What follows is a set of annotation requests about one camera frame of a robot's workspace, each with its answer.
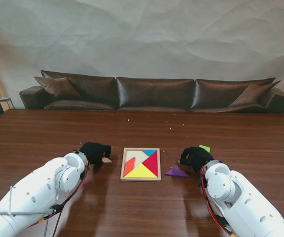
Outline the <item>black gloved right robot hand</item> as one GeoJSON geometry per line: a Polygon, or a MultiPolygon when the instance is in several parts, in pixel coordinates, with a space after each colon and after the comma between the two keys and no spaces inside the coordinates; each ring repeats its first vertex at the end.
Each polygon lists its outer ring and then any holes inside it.
{"type": "Polygon", "coordinates": [[[189,147],[184,149],[178,163],[191,167],[193,171],[197,173],[205,164],[212,160],[214,160],[214,158],[205,149],[201,147],[189,147]]]}

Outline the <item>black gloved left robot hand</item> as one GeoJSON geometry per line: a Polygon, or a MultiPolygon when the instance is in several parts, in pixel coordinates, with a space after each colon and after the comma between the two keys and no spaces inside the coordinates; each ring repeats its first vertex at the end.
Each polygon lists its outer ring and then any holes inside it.
{"type": "Polygon", "coordinates": [[[111,146],[103,145],[95,142],[86,142],[80,148],[82,152],[94,167],[101,167],[103,165],[102,158],[109,158],[111,154],[111,146]]]}

